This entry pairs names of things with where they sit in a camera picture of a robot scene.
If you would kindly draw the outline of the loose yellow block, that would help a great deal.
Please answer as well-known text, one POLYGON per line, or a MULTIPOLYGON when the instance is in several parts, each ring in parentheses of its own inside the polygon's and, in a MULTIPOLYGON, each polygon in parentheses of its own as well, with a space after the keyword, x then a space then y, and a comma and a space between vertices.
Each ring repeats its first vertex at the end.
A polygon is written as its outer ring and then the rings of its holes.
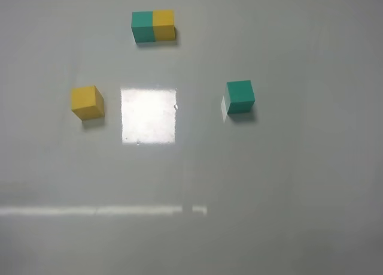
POLYGON ((104 117, 104 98, 94 85, 73 88, 71 110, 81 121, 104 117))

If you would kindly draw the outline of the yellow template block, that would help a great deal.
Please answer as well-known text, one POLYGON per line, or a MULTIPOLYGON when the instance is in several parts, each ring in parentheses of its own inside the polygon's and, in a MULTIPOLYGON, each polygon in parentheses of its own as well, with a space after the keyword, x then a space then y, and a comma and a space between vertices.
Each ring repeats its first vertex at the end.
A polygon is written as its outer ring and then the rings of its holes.
POLYGON ((175 40, 175 22, 173 10, 153 11, 153 31, 156 41, 175 40))

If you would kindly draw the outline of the green template block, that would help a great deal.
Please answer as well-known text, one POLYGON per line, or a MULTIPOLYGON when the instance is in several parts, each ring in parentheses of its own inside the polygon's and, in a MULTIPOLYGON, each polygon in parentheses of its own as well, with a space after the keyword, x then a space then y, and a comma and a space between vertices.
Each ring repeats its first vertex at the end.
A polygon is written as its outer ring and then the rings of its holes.
POLYGON ((135 11, 132 13, 131 29, 136 43, 155 42, 152 11, 135 11))

